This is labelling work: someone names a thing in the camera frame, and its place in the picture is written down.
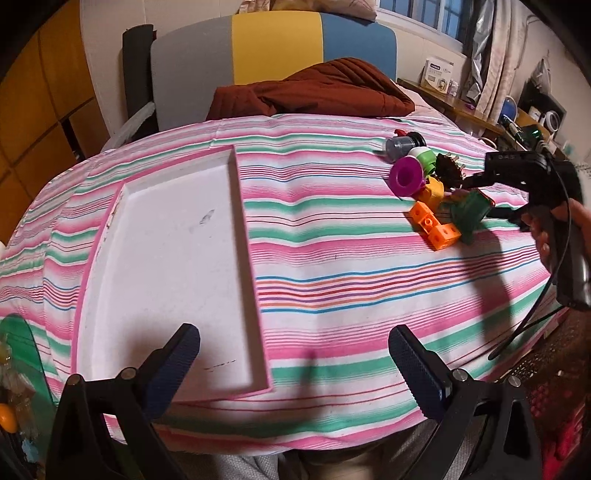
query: headboard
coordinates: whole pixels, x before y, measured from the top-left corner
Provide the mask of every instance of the headboard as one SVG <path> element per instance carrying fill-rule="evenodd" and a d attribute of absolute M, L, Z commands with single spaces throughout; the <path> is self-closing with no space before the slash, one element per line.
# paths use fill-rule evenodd
<path fill-rule="evenodd" d="M 341 57 L 366 60 L 396 79 L 394 31 L 365 20 L 274 11 L 179 28 L 151 47 L 158 129 L 203 122 L 218 86 L 283 80 Z"/>

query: metal screw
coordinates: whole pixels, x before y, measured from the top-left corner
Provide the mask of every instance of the metal screw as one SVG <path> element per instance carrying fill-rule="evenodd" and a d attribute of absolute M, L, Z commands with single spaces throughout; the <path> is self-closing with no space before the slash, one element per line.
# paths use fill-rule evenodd
<path fill-rule="evenodd" d="M 70 375 L 70 378 L 68 378 L 68 380 L 66 380 L 66 384 L 67 385 L 76 385 L 80 380 L 82 380 L 82 377 L 78 374 L 74 374 L 74 375 Z"/>
<path fill-rule="evenodd" d="M 460 382 L 465 382 L 466 380 L 468 380 L 468 373 L 465 370 L 462 370 L 461 368 L 456 368 L 453 372 L 452 372 L 453 378 L 455 378 L 456 380 L 460 381 Z"/>
<path fill-rule="evenodd" d="M 521 386 L 521 380 L 515 375 L 511 375 L 509 378 L 507 378 L 507 381 L 512 387 L 519 388 Z"/>
<path fill-rule="evenodd" d="M 135 378 L 136 373 L 137 373 L 137 370 L 135 368 L 128 367 L 128 368 L 124 368 L 121 371 L 120 375 L 123 380 L 131 380 L 131 379 Z"/>

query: black cable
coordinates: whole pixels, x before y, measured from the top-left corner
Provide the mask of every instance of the black cable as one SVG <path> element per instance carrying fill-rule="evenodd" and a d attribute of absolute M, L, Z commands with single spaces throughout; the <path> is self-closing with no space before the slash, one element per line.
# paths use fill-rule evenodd
<path fill-rule="evenodd" d="M 552 310 L 550 313 L 547 313 L 546 315 L 544 315 L 542 318 L 537 319 L 534 322 L 528 323 L 527 325 L 525 325 L 525 327 L 523 328 L 523 331 L 525 332 L 528 328 L 532 328 L 536 325 L 538 325 L 539 323 L 542 323 L 544 320 L 548 320 L 552 315 L 557 314 L 558 312 L 560 312 L 561 310 L 564 310 L 566 307 L 564 305 L 561 305 L 560 307 L 558 307 L 557 309 Z"/>
<path fill-rule="evenodd" d="M 495 349 L 488 356 L 489 360 L 494 360 L 496 357 L 498 357 L 501 354 L 501 352 L 505 348 L 507 348 L 513 340 L 515 340 L 515 338 L 517 338 L 519 335 L 521 335 L 523 332 L 525 332 L 525 326 L 533 317 L 535 311 L 540 306 L 540 303 L 542 303 L 542 300 L 544 299 L 546 292 L 548 292 L 550 285 L 552 285 L 552 283 L 556 280 L 556 277 L 558 276 L 558 271 L 560 270 L 560 267 L 562 267 L 562 263 L 564 261 L 564 258 L 566 257 L 566 252 L 568 250 L 569 243 L 570 243 L 570 231 L 572 228 L 572 218 L 570 216 L 569 192 L 566 189 L 566 186 L 564 185 L 564 182 L 562 180 L 562 177 L 558 173 L 558 170 L 554 166 L 554 162 L 552 160 L 548 160 L 548 165 L 550 165 L 552 170 L 554 170 L 554 173 L 556 174 L 558 181 L 560 182 L 560 186 L 562 187 L 562 190 L 563 190 L 565 198 L 566 198 L 566 213 L 567 213 L 567 221 L 569 223 L 569 231 L 566 236 L 566 243 L 564 244 L 564 249 L 562 250 L 562 255 L 560 256 L 560 260 L 558 261 L 556 268 L 550 274 L 550 278 L 546 282 L 546 285 L 544 285 L 544 288 L 542 289 L 540 295 L 538 296 L 538 298 L 536 299 L 534 304 L 531 306 L 530 311 L 527 312 L 524 319 L 521 321 L 521 323 L 518 325 L 518 327 L 513 331 L 513 333 L 511 335 L 509 335 L 505 340 L 503 340 L 501 343 L 499 343 L 499 345 L 497 345 L 495 347 Z"/>

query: window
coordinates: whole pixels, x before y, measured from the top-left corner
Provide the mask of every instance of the window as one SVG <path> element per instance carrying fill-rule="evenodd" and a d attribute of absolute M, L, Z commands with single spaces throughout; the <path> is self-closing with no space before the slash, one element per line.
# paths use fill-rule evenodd
<path fill-rule="evenodd" d="M 464 43 L 473 0 L 379 0 L 379 7 L 417 20 Z"/>

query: green plastic object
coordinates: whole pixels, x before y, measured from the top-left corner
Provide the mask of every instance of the green plastic object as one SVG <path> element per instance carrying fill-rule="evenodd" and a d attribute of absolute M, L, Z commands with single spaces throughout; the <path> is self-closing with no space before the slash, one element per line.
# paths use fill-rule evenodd
<path fill-rule="evenodd" d="M 435 171 L 437 157 L 429 147 L 414 147 L 408 155 L 415 157 L 423 167 L 423 173 L 427 177 Z"/>
<path fill-rule="evenodd" d="M 471 190 L 461 202 L 450 206 L 452 223 L 462 234 L 462 242 L 472 243 L 474 230 L 494 206 L 495 202 L 478 189 Z"/>
<path fill-rule="evenodd" d="M 33 332 L 21 316 L 13 314 L 0 322 L 0 338 L 5 339 L 11 348 L 13 369 L 24 374 L 35 389 L 35 394 L 31 397 L 31 409 L 38 431 L 35 446 L 44 461 L 56 416 L 56 405 L 47 385 Z"/>

